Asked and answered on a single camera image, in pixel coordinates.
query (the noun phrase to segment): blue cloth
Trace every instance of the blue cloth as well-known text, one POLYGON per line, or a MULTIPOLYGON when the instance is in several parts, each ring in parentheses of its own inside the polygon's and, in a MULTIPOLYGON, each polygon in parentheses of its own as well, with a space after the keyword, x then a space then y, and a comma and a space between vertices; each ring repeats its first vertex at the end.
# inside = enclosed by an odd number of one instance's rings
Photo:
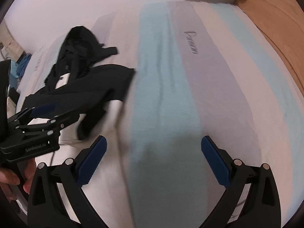
POLYGON ((17 89, 17 85, 18 85, 18 79, 15 78, 12 74, 9 75, 9 85, 12 87, 14 87, 15 89, 17 89))
POLYGON ((13 60, 11 60, 11 75, 16 79, 19 77, 17 74, 17 68, 18 68, 18 64, 13 60))
POLYGON ((26 54, 25 57, 19 63, 19 65, 17 67, 17 75, 19 76, 19 78, 23 77, 25 69, 26 69, 31 57, 32 57, 31 54, 26 54))

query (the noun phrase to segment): blue gripper pad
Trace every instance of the blue gripper pad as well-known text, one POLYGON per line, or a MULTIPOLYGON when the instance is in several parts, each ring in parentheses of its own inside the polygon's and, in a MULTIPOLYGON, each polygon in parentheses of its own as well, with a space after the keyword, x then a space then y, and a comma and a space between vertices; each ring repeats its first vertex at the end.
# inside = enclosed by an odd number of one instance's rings
POLYGON ((83 159, 81 165, 78 167, 77 172, 77 185, 82 187, 91 180, 95 170, 97 169, 102 157, 107 151, 107 140, 105 137, 100 136, 93 145, 88 148, 90 151, 83 159))
POLYGON ((48 113, 54 112, 56 108, 55 103, 49 103, 37 108, 34 108, 31 112, 32 118, 44 118, 48 113))
POLYGON ((230 170, 216 148, 204 137, 201 142, 202 152, 220 185, 227 189, 230 185, 230 170))

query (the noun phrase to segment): human hand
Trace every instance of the human hand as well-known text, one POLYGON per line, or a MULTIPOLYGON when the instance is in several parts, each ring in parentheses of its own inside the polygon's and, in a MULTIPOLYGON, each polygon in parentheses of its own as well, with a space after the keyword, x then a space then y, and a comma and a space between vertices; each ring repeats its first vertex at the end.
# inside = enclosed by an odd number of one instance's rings
MULTIPOLYGON (((23 185, 23 189, 26 193, 29 194, 31 189, 32 181, 34 178, 34 174, 36 172, 36 162, 35 159, 30 159, 27 162, 27 166, 24 170, 24 175, 26 177, 25 184, 23 185)), ((12 192, 10 185, 19 185, 20 180, 18 176, 10 169, 0 167, 0 187, 2 191, 6 195, 6 197, 10 200, 16 200, 16 195, 12 192)))

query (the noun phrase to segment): wooden headboard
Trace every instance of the wooden headboard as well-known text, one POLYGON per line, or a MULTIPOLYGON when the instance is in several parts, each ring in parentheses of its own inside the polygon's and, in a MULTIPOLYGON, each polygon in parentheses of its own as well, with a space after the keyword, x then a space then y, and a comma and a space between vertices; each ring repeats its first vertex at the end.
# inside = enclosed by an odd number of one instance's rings
POLYGON ((297 0, 236 0, 279 54, 304 96, 304 12, 297 0))

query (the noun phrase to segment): screw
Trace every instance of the screw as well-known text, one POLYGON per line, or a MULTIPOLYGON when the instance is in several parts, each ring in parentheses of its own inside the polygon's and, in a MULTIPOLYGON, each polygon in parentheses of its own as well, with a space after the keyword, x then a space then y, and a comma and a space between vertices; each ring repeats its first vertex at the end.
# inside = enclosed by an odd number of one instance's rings
POLYGON ((72 158, 69 158, 69 159, 66 159, 65 160, 65 164, 66 165, 70 165, 70 164, 72 164, 74 162, 74 159, 72 159, 72 158))
POLYGON ((44 166, 45 166, 45 163, 43 163, 43 162, 41 162, 41 163, 38 164, 38 168, 39 169, 42 169, 44 166))
POLYGON ((242 161, 239 160, 239 159, 235 159, 235 160, 234 160, 234 163, 235 163, 236 165, 238 165, 238 166, 242 165, 242 161))
POLYGON ((263 168, 264 168, 265 170, 269 170, 270 166, 269 166, 269 164, 263 164, 263 168))

